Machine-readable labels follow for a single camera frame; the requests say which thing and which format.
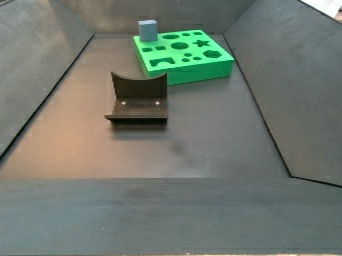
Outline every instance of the star-shaped hole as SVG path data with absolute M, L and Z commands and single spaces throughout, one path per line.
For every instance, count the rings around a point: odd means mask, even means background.
M 210 46 L 208 41 L 202 41 L 202 40 L 198 40 L 194 44 L 196 44 L 198 47 Z

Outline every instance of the shape sorter board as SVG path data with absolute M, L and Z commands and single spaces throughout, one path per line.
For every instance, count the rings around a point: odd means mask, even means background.
M 158 34 L 158 41 L 134 37 L 144 75 L 168 73 L 167 84 L 182 84 L 231 75 L 234 58 L 202 30 Z

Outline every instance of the cutout hole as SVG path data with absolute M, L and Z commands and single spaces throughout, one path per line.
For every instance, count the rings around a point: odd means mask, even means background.
M 198 47 L 210 46 L 208 41 L 198 40 L 194 44 L 198 45 Z
M 156 49 L 158 51 L 163 51 L 163 50 L 166 50 L 166 47 L 164 47 L 164 46 L 156 46 L 155 49 Z
M 171 44 L 171 47 L 176 50 L 184 50 L 188 48 L 188 44 L 182 43 L 182 42 L 176 42 Z
M 170 34 L 170 35 L 164 35 L 163 38 L 164 38 L 164 39 L 178 39 L 178 38 L 179 38 L 179 35 L 172 35 L 172 34 Z
M 203 54 L 204 54 L 204 56 L 206 56 L 207 58 L 214 58 L 214 59 L 216 59 L 216 58 L 219 58 L 219 57 L 222 56 L 220 52 L 218 52 L 218 51 L 211 51 L 211 50 L 204 51 Z
M 143 48 L 142 50 L 143 50 L 143 52 L 151 52 L 152 48 Z
M 175 64 L 175 60 L 172 58 L 162 58 L 162 59 L 150 60 L 152 67 L 156 67 L 160 62 L 167 62 L 170 64 Z

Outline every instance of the white surface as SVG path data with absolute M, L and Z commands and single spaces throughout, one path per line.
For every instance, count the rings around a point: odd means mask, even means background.
M 310 4 L 315 9 L 333 18 L 342 6 L 342 0 L 302 0 L 302 2 Z

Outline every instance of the circular hole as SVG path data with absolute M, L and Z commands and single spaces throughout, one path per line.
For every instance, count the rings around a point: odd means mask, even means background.
M 176 42 L 176 43 L 172 43 L 172 44 L 171 44 L 171 47 L 172 47 L 174 49 L 178 49 L 178 50 L 184 50 L 184 49 L 188 48 L 188 44 L 182 43 L 182 42 Z
M 179 38 L 179 35 L 170 34 L 170 35 L 164 35 L 163 38 L 164 39 L 176 39 L 176 38 Z
M 214 59 L 216 59 L 216 58 L 219 58 L 219 57 L 222 56 L 220 52 L 218 52 L 218 51 L 211 51 L 211 50 L 204 51 L 203 54 L 204 54 L 204 56 L 206 56 L 207 58 L 214 58 Z

